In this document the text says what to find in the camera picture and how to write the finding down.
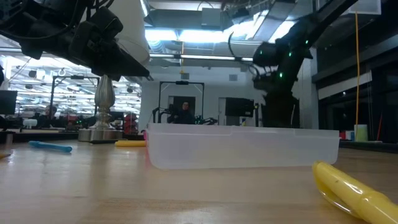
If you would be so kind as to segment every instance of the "monitor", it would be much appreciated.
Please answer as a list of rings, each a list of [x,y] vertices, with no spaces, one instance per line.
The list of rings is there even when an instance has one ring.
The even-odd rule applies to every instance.
[[[254,100],[244,98],[227,98],[225,101],[226,116],[253,117]]]
[[[119,120],[119,121],[123,121],[124,120],[124,112],[110,111],[109,114],[115,120]]]
[[[14,115],[17,105],[17,91],[0,90],[0,114]]]

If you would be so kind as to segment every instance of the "computer monitor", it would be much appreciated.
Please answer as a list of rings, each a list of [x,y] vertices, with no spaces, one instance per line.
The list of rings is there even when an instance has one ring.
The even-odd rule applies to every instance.
[[[0,114],[14,115],[17,105],[17,91],[0,90]]]
[[[253,117],[254,100],[244,98],[227,98],[225,102],[226,116]]]

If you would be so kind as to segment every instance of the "silver metal post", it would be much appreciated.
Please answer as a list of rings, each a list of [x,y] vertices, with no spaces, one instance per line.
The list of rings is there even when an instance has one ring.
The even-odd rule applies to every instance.
[[[112,80],[107,75],[103,75],[95,91],[95,103],[98,106],[97,121],[90,129],[114,129],[109,124],[111,119],[111,115],[109,115],[110,107],[114,105],[114,101]]]
[[[103,75],[99,80],[97,90],[95,91],[95,103],[98,106],[96,123],[89,129],[79,130],[79,141],[123,138],[123,132],[115,130],[115,128],[109,124],[109,120],[111,119],[109,112],[110,108],[114,105],[114,102],[115,95],[112,80],[107,75]]]

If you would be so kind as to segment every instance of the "yellow object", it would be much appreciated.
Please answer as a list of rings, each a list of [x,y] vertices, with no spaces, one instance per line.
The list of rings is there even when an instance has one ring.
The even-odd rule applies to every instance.
[[[354,125],[356,141],[368,141],[368,126],[366,124]]]
[[[145,141],[117,141],[114,145],[117,147],[145,147],[147,143]]]
[[[0,154],[0,159],[11,156],[10,154]]]
[[[334,206],[372,224],[398,223],[398,206],[384,194],[324,162],[312,170],[319,191]]]

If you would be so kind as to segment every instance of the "person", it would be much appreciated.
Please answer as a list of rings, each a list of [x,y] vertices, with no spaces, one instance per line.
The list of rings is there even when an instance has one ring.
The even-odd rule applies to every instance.
[[[182,110],[172,114],[167,118],[167,122],[173,124],[195,124],[195,117],[189,111],[189,102],[184,102]]]
[[[56,126],[57,122],[55,121],[55,113],[57,112],[57,107],[52,106],[52,111],[50,115],[50,106],[45,108],[45,115],[40,116],[37,119],[37,126],[38,128],[51,128]]]

